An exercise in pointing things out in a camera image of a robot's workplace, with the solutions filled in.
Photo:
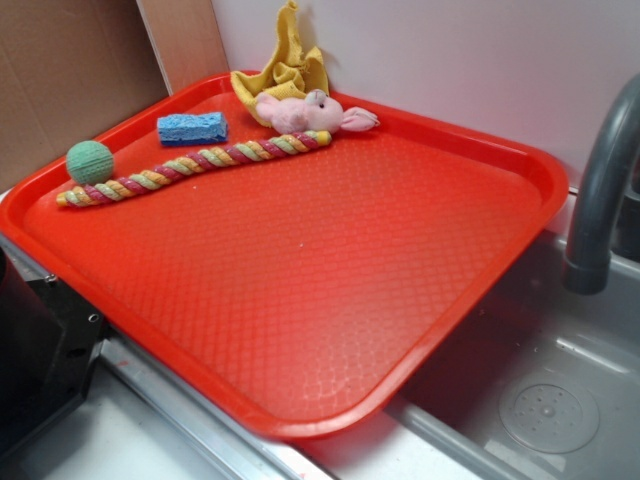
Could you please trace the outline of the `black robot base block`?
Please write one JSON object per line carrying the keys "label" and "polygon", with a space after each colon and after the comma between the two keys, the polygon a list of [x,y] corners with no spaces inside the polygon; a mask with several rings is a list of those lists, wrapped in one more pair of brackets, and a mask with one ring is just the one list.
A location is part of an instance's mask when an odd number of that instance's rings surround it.
{"label": "black robot base block", "polygon": [[62,280],[26,280],[1,253],[1,456],[86,399],[105,320]]}

